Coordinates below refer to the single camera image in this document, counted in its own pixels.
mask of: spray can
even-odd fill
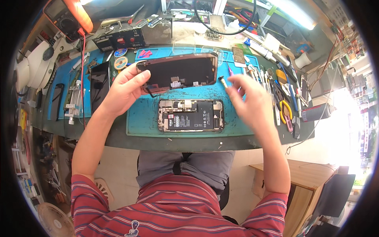
[[[329,118],[332,112],[335,111],[336,109],[337,108],[330,105],[329,103],[323,103],[321,105],[316,105],[311,108],[306,108],[302,110],[301,116],[304,122],[316,121],[320,119],[322,114],[323,116],[321,117],[321,119]]]

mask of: wooden cabinet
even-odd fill
[[[288,160],[291,173],[291,191],[288,197],[287,213],[284,218],[283,236],[296,236],[304,222],[313,213],[324,184],[334,174],[336,167]],[[263,163],[249,165],[255,168],[253,193],[263,198]]]

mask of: hand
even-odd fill
[[[234,75],[228,81],[233,86],[226,88],[226,92],[240,119],[257,135],[264,135],[267,129],[275,128],[273,103],[266,90],[248,76]]]
[[[98,109],[114,118],[122,115],[136,99],[146,94],[141,86],[150,79],[150,76],[149,70],[138,74],[136,63],[128,66],[116,77]]]

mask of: red striped shirt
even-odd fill
[[[287,195],[263,198],[240,226],[221,216],[212,188],[190,175],[165,175],[145,185],[137,203],[110,211],[87,177],[72,177],[71,214],[77,236],[282,236]]]

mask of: person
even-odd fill
[[[143,94],[141,86],[149,78],[150,72],[138,74],[135,64],[123,70],[77,143],[71,192],[75,234],[282,236],[290,171],[274,125],[271,98],[257,82],[243,75],[229,77],[233,86],[226,92],[238,116],[263,148],[266,188],[263,199],[246,220],[236,225],[224,219],[218,203],[217,193],[226,184],[234,152],[192,153],[183,161],[179,152],[140,151],[136,204],[109,210],[107,198],[94,184],[94,173],[113,121]]]

